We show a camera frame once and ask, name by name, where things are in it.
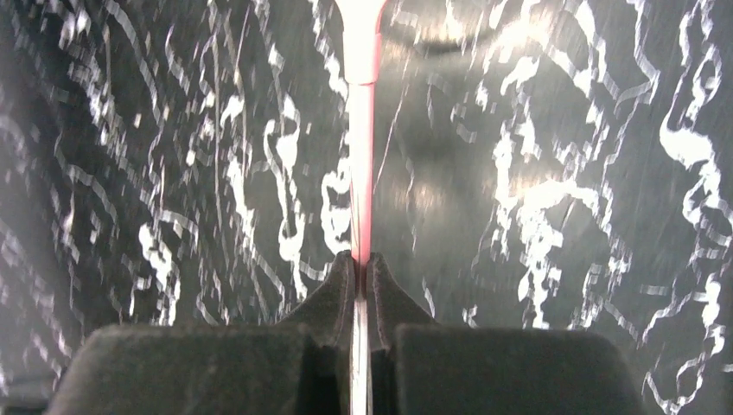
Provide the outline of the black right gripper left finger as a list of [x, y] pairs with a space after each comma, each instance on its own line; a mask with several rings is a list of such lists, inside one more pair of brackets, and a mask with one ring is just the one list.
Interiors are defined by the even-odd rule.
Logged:
[[313, 339], [307, 414], [349, 413], [355, 280], [351, 252], [338, 253], [322, 284], [280, 321], [305, 325]]

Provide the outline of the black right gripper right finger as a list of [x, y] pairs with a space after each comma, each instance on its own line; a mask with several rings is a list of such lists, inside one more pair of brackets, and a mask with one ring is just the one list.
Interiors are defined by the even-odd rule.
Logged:
[[390, 351], [400, 324], [434, 324], [436, 320], [392, 276], [383, 254], [371, 255], [366, 299], [372, 376], [372, 414], [395, 414]]

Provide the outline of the pink badminton racket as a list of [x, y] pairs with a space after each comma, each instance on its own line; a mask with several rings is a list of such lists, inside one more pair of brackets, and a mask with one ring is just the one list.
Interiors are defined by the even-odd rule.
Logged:
[[348, 83], [351, 256], [355, 274], [349, 363], [351, 414], [373, 413], [367, 267], [372, 249], [374, 97], [379, 77], [380, 18], [385, 4], [358, 0], [336, 3], [343, 23], [343, 69]]

